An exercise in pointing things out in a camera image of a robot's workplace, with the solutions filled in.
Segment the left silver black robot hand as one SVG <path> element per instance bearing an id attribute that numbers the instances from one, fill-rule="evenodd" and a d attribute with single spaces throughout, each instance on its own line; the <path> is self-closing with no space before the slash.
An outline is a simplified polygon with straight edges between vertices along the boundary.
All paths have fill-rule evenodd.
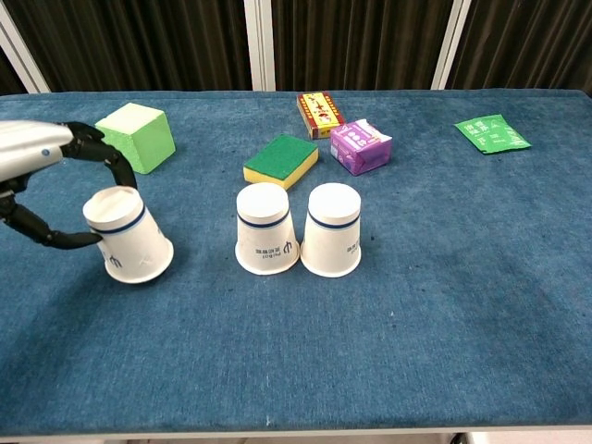
<path id="1" fill-rule="evenodd" d="M 64 233 L 15 200 L 27 189 L 30 177 L 63 158 L 105 164 L 115 183 L 135 188 L 135 174 L 123 153 L 104 142 L 105 135 L 88 124 L 3 120 L 1 122 L 1 221 L 44 246 L 74 250 L 96 244 L 102 236 L 94 232 Z"/>

